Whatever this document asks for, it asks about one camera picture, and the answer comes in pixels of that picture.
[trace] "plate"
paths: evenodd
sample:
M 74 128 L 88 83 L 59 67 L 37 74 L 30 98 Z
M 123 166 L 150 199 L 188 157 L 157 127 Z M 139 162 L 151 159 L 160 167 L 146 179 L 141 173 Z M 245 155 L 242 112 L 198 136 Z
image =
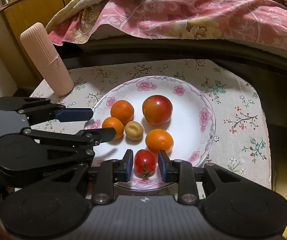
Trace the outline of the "plate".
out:
M 171 119 L 163 125 L 148 124 L 142 114 L 142 103 L 152 95 L 163 95 L 173 105 Z M 169 154 L 171 160 L 189 161 L 193 166 L 199 166 L 205 160 L 213 143 L 216 122 L 214 111 L 207 98 L 193 85 L 165 76 L 140 77 L 125 82 L 105 94 L 93 108 L 93 119 L 85 123 L 84 129 L 101 128 L 102 122 L 110 117 L 110 109 L 118 100 L 126 100 L 134 107 L 134 121 L 139 122 L 144 134 L 142 140 L 132 141 L 124 136 L 95 147 L 93 166 L 99 166 L 104 160 L 121 159 L 127 149 L 132 149 L 135 155 L 140 149 L 147 149 L 145 138 L 148 132 L 155 128 L 168 131 L 174 146 Z M 169 183 L 161 179 L 159 168 L 149 179 L 137 177 L 134 172 L 129 182 L 118 182 L 117 186 L 135 190 L 150 191 L 163 188 Z

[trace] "tablecloth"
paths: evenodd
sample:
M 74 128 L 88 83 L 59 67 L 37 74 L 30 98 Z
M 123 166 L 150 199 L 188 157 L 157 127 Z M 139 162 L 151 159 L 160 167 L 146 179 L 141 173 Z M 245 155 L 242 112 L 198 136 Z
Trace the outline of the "tablecloth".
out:
M 214 162 L 264 187 L 271 188 L 271 158 L 266 118 L 253 86 L 210 60 L 163 60 L 70 70 L 73 91 L 64 97 L 54 94 L 43 80 L 31 95 L 47 97 L 66 107 L 93 108 L 112 88 L 134 78 L 162 75 L 176 77 L 197 87 L 208 97 L 216 118 L 214 142 L 205 162 Z M 33 129 L 74 134 L 85 122 L 60 123 L 51 120 Z M 200 197 L 204 193 L 197 184 Z M 177 185 L 149 194 L 177 194 Z M 133 194 L 116 187 L 115 193 Z

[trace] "wooden cabinet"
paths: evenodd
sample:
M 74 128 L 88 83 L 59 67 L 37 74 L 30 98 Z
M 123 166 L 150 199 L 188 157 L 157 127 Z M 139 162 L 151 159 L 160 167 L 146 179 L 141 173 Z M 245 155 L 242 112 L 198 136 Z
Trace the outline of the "wooden cabinet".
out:
M 36 22 L 44 26 L 65 4 L 63 0 L 12 0 L 0 8 L 0 58 L 18 88 L 35 88 L 42 76 L 24 50 L 20 35 Z

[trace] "tomato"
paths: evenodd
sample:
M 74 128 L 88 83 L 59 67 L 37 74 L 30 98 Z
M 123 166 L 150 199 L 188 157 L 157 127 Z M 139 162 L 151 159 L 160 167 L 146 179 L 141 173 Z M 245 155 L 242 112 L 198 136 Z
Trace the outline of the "tomato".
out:
M 142 113 L 149 124 L 160 125 L 170 120 L 172 103 L 164 96 L 154 95 L 143 102 Z
M 143 178 L 151 176 L 156 169 L 156 159 L 148 150 L 139 150 L 134 156 L 134 170 Z

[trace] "mandarin orange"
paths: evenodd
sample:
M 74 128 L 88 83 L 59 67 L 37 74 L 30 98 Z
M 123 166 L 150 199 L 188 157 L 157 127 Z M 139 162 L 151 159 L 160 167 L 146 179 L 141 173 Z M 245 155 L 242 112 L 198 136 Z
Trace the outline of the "mandarin orange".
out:
M 174 140 L 171 135 L 163 129 L 151 130 L 146 136 L 146 146 L 149 151 L 157 154 L 160 150 L 165 150 L 168 154 L 171 152 Z
M 122 137 L 124 126 L 119 119 L 115 117 L 106 118 L 102 123 L 102 128 L 108 128 L 108 127 L 112 127 L 116 130 L 116 136 L 114 137 L 114 140 Z
M 113 104 L 110 115 L 119 119 L 123 124 L 127 124 L 133 119 L 133 106 L 126 100 L 119 100 Z

